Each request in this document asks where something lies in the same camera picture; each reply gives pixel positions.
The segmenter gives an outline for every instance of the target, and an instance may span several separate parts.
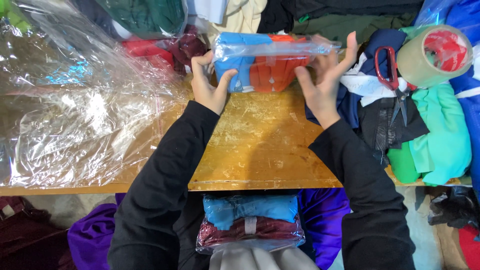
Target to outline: hand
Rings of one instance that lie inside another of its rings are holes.
[[[313,85],[310,73],[305,67],[295,68],[305,102],[324,129],[340,120],[336,110],[338,84],[343,73],[355,63],[357,50],[357,39],[355,32],[352,32],[347,37],[347,52],[341,63],[338,63],[335,50],[329,55],[318,55],[312,62],[317,74],[316,85]]]
[[[227,88],[235,74],[235,69],[227,70],[220,78],[218,87],[213,87],[208,81],[207,75],[211,75],[213,67],[211,65],[213,58],[212,51],[204,56],[196,56],[192,58],[192,89],[195,101],[211,109],[214,113],[220,115],[225,107],[227,100]]]

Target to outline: scissors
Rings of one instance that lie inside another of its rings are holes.
[[[380,73],[380,67],[378,65],[378,53],[385,49],[387,51],[387,72],[388,72],[388,79],[385,79],[382,74]],[[396,73],[397,67],[396,67],[396,62],[395,62],[395,50],[391,46],[381,46],[377,48],[377,51],[375,52],[375,72],[377,73],[378,80],[388,87],[390,90],[394,91],[396,93],[396,103],[395,107],[393,109],[393,117],[390,122],[390,126],[392,126],[396,115],[398,114],[399,110],[402,110],[402,117],[403,117],[403,123],[405,126],[407,126],[407,97],[409,93],[415,89],[417,89],[416,86],[414,86],[411,83],[407,83],[407,88],[405,91],[400,91],[398,88],[400,84],[398,83],[398,75]]]

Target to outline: tape roll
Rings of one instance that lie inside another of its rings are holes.
[[[445,43],[454,39],[454,43]],[[472,60],[468,38],[448,25],[428,27],[403,45],[396,58],[401,76],[419,87],[435,86],[462,75],[472,65]]]

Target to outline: purple satin fabric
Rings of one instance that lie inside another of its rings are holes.
[[[315,263],[328,269],[342,247],[342,218],[350,213],[343,188],[309,188],[299,192],[305,226],[312,236]]]
[[[107,252],[110,248],[117,212],[125,193],[116,193],[114,203],[97,206],[68,230],[67,240],[73,262],[78,270],[109,270]]]

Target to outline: orange fabric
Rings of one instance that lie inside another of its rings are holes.
[[[274,42],[295,41],[292,36],[268,36]],[[257,56],[250,67],[250,84],[256,92],[272,92],[272,88],[275,92],[283,91],[295,78],[293,70],[306,66],[309,61],[309,56]]]

